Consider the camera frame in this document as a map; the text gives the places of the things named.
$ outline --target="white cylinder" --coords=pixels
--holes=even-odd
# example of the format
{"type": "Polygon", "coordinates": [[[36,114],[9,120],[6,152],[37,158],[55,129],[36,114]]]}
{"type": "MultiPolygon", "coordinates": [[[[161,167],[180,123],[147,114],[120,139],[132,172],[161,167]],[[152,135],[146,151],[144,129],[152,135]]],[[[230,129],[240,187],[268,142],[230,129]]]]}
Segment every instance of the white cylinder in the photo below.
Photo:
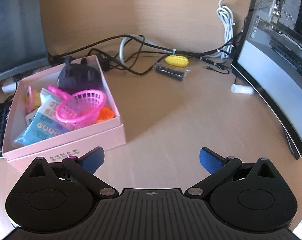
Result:
{"type": "Polygon", "coordinates": [[[13,94],[16,91],[16,83],[12,78],[7,79],[1,87],[5,94],[13,94]]]}
{"type": "Polygon", "coordinates": [[[241,93],[241,94],[247,94],[247,95],[253,95],[254,94],[254,88],[251,86],[242,86],[242,85],[232,85],[231,91],[233,93],[241,93]]]}

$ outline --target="pink plastic basket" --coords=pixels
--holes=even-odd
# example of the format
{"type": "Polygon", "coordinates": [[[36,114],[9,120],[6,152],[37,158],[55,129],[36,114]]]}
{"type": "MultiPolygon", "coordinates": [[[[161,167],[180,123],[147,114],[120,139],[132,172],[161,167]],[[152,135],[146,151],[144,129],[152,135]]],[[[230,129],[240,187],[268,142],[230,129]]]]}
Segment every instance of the pink plastic basket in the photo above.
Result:
{"type": "Polygon", "coordinates": [[[61,102],[56,116],[74,127],[85,127],[95,123],[106,101],[107,96],[100,90],[80,91],[61,102]]]}

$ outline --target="yellow toy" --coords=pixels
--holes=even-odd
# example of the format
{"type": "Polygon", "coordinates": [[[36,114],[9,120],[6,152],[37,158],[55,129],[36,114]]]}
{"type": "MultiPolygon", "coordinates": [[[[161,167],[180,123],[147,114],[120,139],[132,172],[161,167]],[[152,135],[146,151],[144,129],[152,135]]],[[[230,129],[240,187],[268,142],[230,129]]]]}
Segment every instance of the yellow toy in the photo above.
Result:
{"type": "Polygon", "coordinates": [[[189,64],[189,60],[186,57],[178,55],[167,56],[165,62],[175,67],[186,67],[189,64]]]}
{"type": "Polygon", "coordinates": [[[28,87],[24,98],[24,105],[27,113],[31,113],[33,110],[41,106],[40,93],[34,90],[31,86],[28,87]]]}

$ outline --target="monitor screen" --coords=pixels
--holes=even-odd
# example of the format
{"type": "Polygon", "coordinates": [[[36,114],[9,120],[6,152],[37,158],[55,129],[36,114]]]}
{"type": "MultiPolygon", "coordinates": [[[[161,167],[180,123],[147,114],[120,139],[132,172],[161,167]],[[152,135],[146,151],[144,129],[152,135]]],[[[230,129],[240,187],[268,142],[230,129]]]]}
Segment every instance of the monitor screen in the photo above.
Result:
{"type": "Polygon", "coordinates": [[[39,0],[0,0],[0,81],[44,65],[39,0]]]}
{"type": "Polygon", "coordinates": [[[252,0],[232,64],[264,98],[302,156],[302,0],[252,0]]]}

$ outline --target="wall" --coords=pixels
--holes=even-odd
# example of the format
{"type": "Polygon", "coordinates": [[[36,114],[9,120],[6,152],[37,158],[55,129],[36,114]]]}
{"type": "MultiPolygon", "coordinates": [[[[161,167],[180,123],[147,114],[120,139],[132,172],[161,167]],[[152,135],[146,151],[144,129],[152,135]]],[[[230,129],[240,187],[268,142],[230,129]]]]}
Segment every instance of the wall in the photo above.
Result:
{"type": "MultiPolygon", "coordinates": [[[[43,31],[52,54],[123,33],[158,45],[203,52],[223,44],[219,0],[40,0],[43,31]]],[[[250,0],[226,0],[241,29],[250,0]]],[[[99,46],[115,50],[114,42],[99,46]]]]}

